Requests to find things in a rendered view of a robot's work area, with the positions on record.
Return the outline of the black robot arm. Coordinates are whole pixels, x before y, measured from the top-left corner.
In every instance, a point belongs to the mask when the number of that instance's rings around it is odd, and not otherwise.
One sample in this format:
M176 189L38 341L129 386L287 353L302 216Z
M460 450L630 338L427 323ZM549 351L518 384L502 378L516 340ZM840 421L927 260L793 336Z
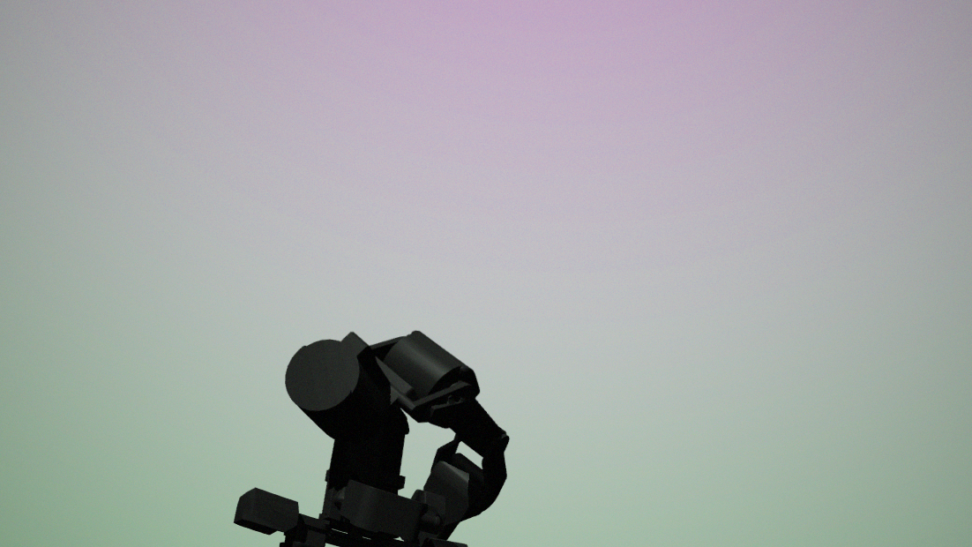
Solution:
M404 542L447 540L501 492L509 436L475 399L480 388L473 369L423 333L374 345L354 332L342 341L315 341L290 358L285 379L290 400L334 439L333 452L378 455L400 468L406 413L455 433L437 449L423 491L416 489L412 498L398 495L396 486L371 487L341 465L327 492L324 520L343 516ZM480 468L456 453L460 441L483 457Z

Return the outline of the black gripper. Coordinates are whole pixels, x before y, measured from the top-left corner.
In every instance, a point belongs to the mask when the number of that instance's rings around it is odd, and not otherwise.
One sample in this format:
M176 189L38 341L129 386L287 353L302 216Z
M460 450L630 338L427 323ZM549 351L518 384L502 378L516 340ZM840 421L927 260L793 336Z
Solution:
M340 450L332 453L330 468L325 474L327 486L323 510L318 513L318 519L299 513L298 502L293 499L255 487L239 498L233 522L266 535L284 532L285 541L280 542L280 547L325 547L325 542L338 547L468 547L461 542L432 537L419 538L416 542L388 539L385 532L358 528L343 516L341 521L324 520L327 492L344 464L348 464L346 470L358 474L359 480L371 487L382 491L387 485L399 487L399 490L406 489L406 477L400 476L396 463L378 455Z

